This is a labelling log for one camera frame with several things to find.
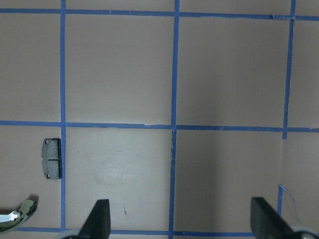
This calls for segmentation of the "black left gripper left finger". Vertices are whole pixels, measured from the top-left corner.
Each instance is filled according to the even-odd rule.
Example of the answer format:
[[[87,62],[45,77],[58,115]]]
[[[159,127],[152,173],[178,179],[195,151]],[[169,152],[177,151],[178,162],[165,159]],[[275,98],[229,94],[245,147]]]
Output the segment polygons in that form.
[[[110,232],[111,217],[109,200],[98,200],[77,237],[80,239],[108,239]]]

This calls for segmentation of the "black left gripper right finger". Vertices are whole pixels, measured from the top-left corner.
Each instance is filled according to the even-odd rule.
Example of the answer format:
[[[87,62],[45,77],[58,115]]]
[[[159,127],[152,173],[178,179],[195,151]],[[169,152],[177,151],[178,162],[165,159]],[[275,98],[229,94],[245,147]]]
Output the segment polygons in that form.
[[[293,229],[277,214],[263,197],[252,197],[250,228],[255,237],[286,237]]]

